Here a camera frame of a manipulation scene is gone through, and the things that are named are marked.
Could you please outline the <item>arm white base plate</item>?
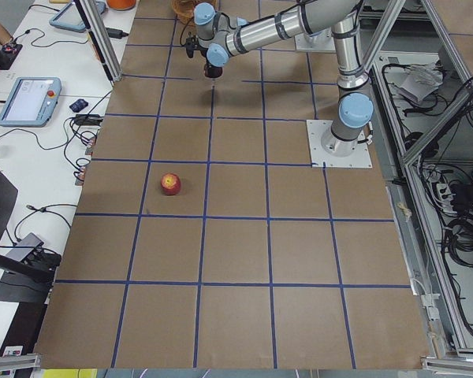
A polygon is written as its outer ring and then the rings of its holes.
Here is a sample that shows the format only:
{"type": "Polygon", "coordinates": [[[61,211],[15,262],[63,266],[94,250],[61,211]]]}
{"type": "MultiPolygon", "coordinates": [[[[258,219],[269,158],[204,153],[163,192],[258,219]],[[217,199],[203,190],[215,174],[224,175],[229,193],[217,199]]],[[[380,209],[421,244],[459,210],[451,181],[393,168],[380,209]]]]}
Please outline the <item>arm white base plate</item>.
{"type": "Polygon", "coordinates": [[[369,145],[370,133],[362,130],[358,138],[345,142],[337,139],[331,130],[332,120],[306,120],[311,166],[316,168],[372,169],[369,145]]]}

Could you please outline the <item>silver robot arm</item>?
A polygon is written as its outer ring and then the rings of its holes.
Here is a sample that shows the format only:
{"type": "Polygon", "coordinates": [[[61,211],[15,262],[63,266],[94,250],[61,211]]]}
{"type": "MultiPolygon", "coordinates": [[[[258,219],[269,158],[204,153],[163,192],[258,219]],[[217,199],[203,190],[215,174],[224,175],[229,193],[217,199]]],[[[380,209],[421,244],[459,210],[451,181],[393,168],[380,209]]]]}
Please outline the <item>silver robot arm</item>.
{"type": "Polygon", "coordinates": [[[370,122],[374,104],[369,76],[360,52],[361,1],[298,1],[295,5],[251,22],[217,11],[210,3],[194,8],[196,32],[184,40],[188,57],[200,52],[205,75],[218,78],[231,57],[287,39],[312,39],[331,31],[339,76],[337,115],[322,135],[324,151],[335,157],[351,155],[361,131],[370,122]]]}

